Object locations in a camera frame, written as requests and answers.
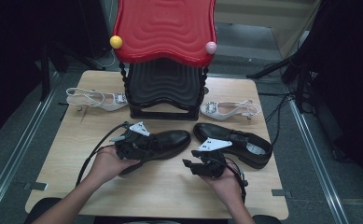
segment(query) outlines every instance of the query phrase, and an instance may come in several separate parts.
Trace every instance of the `wooden table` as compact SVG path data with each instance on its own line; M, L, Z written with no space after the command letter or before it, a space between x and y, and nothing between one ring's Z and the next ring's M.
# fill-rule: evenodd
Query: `wooden table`
M122 76L117 72L87 71L82 75L79 88L107 92L124 92ZM247 79L213 78L206 80L209 92L204 98L208 101L238 101L251 99L259 103L255 83ZM150 109L175 111L170 105L156 105ZM80 214L94 216L130 217L192 217L192 218L230 218L226 207L215 193L189 168L182 159L200 162L190 151L201 144L192 133L197 122L210 122L223 127L255 133L269 140L263 114L251 120L233 116L225 121L217 121L200 115L197 121L131 119L129 107L107 112L96 107L69 106L63 122L53 141L36 182L48 183L48 187L33 190L25 209L32 207L45 197L64 197L77 181L81 166L97 143L115 126L124 121L137 123L143 121L151 133L167 130L187 130L191 132L192 142L178 156L167 161L149 161L143 167L116 177L96 191ZM114 132L119 136L124 129ZM288 216L284 196L273 196L272 189L282 189L274 156L261 170L245 165L229 155L244 170L248 187L246 203L252 215L270 215L285 219Z

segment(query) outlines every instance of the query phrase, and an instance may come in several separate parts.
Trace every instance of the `stacked stool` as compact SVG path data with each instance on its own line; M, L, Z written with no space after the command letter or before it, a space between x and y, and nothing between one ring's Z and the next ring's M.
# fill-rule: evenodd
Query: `stacked stool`
M110 43L133 119L199 118L208 66L216 52L215 2L119 0ZM159 104L183 112L145 110Z

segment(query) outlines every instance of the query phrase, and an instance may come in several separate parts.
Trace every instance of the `person's arm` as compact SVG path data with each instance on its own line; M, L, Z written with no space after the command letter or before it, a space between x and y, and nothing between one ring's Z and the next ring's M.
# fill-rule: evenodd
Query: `person's arm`
M201 176L201 179L214 190L237 224L255 224L243 203L239 183L232 171L226 168L224 174L217 179L208 176Z
M113 179L122 170L136 163L138 161L120 160L115 147L101 149L85 179L33 223L73 223L94 191Z

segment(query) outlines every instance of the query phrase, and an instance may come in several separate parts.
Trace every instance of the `person's left hand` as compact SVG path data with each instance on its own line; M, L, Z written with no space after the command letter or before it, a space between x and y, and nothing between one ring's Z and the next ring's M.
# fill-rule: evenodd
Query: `person's left hand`
M104 147L97 152L86 178L94 179L94 182L102 185L119 175L124 169L138 162L136 160L121 160L117 155L115 146Z

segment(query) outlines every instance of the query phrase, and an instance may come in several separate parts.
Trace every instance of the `high heel sandal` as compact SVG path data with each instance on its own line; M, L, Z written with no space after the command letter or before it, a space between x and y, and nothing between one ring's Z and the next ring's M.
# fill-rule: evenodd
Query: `high heel sandal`
M234 115L242 115L251 119L262 111L258 104L254 104L251 100L244 102L208 102L201 105L201 112L212 119L224 120Z
M114 111L128 104L126 96L123 93L106 93L96 90L87 91L80 88L69 88L66 92L67 103L69 105L88 105L100 107L106 111Z

